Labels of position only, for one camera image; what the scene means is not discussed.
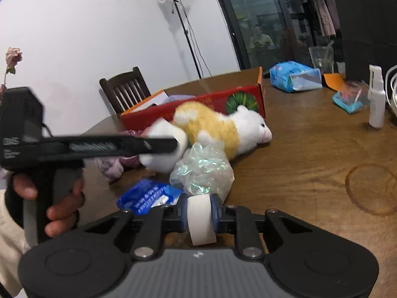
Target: hand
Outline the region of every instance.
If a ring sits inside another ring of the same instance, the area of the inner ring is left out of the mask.
[[[25,174],[17,174],[13,179],[15,192],[23,199],[35,199],[37,189]],[[77,210],[84,204],[84,179],[81,177],[73,185],[72,192],[62,201],[47,209],[47,217],[51,223],[45,227],[45,233],[53,238],[70,231],[77,221]]]

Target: plush toy ear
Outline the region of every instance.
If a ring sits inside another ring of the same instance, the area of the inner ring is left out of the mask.
[[[245,112],[248,111],[248,109],[244,105],[239,105],[237,107],[237,112]]]

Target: cardboard box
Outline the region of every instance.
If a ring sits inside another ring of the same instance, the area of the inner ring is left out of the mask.
[[[229,114],[238,101],[244,98],[245,101],[248,99],[248,104],[256,108],[265,118],[265,89],[262,85],[261,67],[188,82],[165,89],[164,92],[168,96],[195,95],[197,97],[151,106],[138,112],[122,113],[121,120],[124,127],[127,130],[144,130],[160,117],[171,121],[175,109],[186,101],[202,102],[217,112]],[[257,106],[251,102],[252,97],[255,98]]]

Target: glass door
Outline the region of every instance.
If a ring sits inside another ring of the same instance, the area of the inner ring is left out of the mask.
[[[240,67],[297,60],[298,43],[285,0],[220,0],[239,56]]]

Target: white spray bottle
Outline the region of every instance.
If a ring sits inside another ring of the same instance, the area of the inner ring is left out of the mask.
[[[368,99],[371,101],[369,124],[380,129],[385,121],[386,92],[382,77],[382,68],[370,65],[370,89]]]

